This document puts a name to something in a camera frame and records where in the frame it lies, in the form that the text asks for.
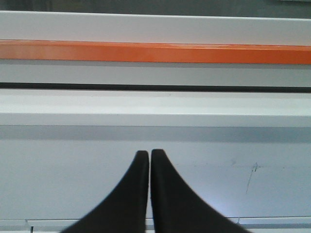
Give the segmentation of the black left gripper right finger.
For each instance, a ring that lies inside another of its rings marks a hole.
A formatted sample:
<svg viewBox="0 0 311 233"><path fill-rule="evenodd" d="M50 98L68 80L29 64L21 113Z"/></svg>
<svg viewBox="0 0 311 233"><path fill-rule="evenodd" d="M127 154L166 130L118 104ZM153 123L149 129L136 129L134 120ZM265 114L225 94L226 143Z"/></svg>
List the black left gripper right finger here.
<svg viewBox="0 0 311 233"><path fill-rule="evenodd" d="M245 233L205 203L182 179L162 149L151 154L151 203L157 233Z"/></svg>

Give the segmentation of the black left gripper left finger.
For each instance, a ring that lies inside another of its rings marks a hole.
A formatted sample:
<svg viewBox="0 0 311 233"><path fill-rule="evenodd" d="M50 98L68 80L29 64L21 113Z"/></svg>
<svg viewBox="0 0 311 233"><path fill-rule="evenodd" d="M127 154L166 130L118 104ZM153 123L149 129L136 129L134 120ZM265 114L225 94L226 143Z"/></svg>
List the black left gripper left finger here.
<svg viewBox="0 0 311 233"><path fill-rule="evenodd" d="M149 187L149 157L137 151L113 191L64 233L143 233Z"/></svg>

